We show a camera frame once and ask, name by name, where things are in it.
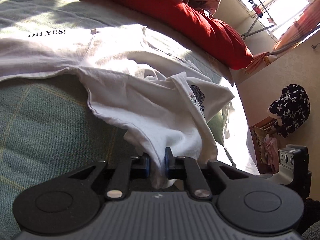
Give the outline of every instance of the white t-shirt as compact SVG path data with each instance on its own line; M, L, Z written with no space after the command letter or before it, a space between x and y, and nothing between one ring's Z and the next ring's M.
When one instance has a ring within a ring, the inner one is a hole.
M234 96L191 62L150 46L145 30L128 25L2 35L0 81L77 75L93 114L127 129L124 139L150 155L152 183L160 188L172 184L165 178L165 147L199 163L217 158L206 123Z

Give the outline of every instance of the pink clothing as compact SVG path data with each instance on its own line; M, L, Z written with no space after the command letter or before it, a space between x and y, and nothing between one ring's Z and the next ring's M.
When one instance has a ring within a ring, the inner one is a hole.
M271 166L273 173L279 172L279 154L276 138L271 138L268 134L264 138L264 147L268 157L268 165Z

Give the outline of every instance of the bed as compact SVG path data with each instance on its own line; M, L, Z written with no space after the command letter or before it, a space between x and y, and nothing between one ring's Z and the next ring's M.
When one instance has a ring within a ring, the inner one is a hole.
M129 25L147 26L154 48L196 66L212 83L233 93L231 103L208 123L218 142L218 160L231 165L220 145L224 144L237 168L259 174L229 69L185 36L109 0L0 0L0 34L4 36ZM87 90L75 75L0 82L0 239L12 239L19 232L11 206L24 189L97 159L115 166L121 158L136 154L135 147L124 140L126 131L94 116L87 100ZM135 189L150 188L146 183L135 182Z

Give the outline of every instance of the navy star-print fabric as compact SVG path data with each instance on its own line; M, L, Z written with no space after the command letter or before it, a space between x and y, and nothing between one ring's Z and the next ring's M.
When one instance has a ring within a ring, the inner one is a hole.
M270 105L269 111L281 118L282 125L276 121L273 127L277 134L286 138L308 119L309 98L302 86L290 84L282 90L281 97Z

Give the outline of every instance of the beige wall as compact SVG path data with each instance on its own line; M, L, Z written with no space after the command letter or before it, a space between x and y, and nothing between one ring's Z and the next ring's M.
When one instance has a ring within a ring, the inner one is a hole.
M247 18L236 27L236 31L240 34L246 33L249 30L250 26L253 24L253 22L254 19L252 19L251 17ZM258 21L254 25L251 32L260 30L261 28L263 27ZM276 44L276 41L266 31L263 31L247 37L244 40L244 43L247 45L251 53L253 55L256 55L261 52L272 51L273 46Z
M266 110L290 83L301 85L310 99L311 113L305 124L281 144L308 146L312 171L311 197L320 200L320 32L271 65L237 85L249 125L266 118Z
M221 0L214 18L222 20L233 28L237 28L249 17L248 11L239 0Z

